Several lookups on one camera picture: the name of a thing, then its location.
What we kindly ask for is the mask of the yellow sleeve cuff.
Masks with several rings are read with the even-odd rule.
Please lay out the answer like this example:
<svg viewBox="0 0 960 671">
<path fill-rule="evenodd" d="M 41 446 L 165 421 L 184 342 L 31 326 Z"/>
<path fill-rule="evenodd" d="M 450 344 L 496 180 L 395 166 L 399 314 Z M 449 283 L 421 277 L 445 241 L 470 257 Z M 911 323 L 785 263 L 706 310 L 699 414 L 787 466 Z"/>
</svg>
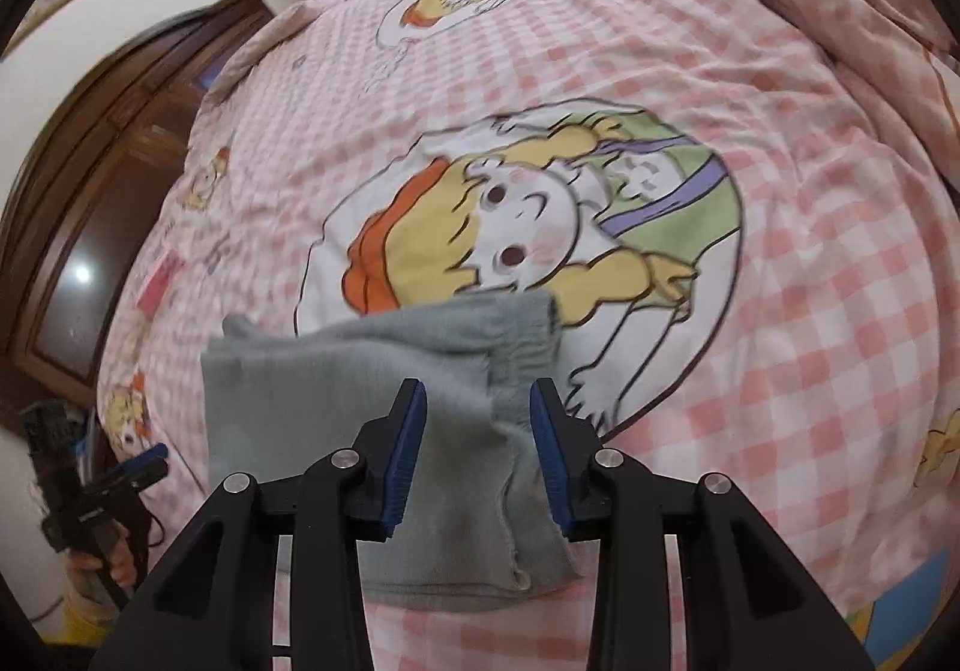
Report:
<svg viewBox="0 0 960 671">
<path fill-rule="evenodd" d="M 78 582 L 68 580 L 59 603 L 47 616 L 32 619 L 31 624 L 47 643 L 98 648 L 114 629 L 117 618 L 116 603 L 93 575 Z"/>
</svg>

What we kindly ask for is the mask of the pink checkered cartoon bedsheet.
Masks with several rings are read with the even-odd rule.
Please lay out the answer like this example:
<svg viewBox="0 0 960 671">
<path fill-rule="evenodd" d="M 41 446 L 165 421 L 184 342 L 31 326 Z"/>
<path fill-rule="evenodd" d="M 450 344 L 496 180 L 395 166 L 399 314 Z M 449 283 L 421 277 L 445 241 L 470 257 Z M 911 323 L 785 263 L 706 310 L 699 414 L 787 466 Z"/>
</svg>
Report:
<svg viewBox="0 0 960 671">
<path fill-rule="evenodd" d="M 958 151 L 765 0 L 304 0 L 206 91 L 101 366 L 117 455 L 210 474 L 202 356 L 545 291 L 562 407 L 651 470 L 729 474 L 874 666 L 958 582 Z M 576 582 L 487 611 L 371 600 L 382 669 L 579 669 Z"/>
</svg>

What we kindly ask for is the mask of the grey pants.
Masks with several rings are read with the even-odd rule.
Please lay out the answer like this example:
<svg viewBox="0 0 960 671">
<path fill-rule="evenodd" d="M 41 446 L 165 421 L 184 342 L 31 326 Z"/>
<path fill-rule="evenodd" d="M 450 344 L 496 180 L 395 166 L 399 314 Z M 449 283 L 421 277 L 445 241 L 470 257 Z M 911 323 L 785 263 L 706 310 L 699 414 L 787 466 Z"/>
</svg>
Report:
<svg viewBox="0 0 960 671">
<path fill-rule="evenodd" d="M 487 611 L 576 582 L 530 428 L 553 375 L 560 320 L 545 291 L 469 294 L 274 336 L 229 317 L 202 356 L 210 474 L 304 473 L 398 405 L 374 518 L 359 550 L 371 600 Z"/>
</svg>

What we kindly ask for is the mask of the dark wooden headboard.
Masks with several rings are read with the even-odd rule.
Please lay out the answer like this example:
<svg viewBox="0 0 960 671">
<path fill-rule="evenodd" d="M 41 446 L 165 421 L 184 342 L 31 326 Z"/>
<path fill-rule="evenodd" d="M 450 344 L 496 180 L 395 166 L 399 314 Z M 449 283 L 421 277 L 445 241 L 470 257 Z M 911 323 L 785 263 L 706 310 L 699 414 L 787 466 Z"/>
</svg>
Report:
<svg viewBox="0 0 960 671">
<path fill-rule="evenodd" d="M 218 0 L 111 52 L 53 112 L 2 218 L 2 423 L 47 398 L 93 405 L 110 321 L 205 91 L 272 17 Z"/>
</svg>

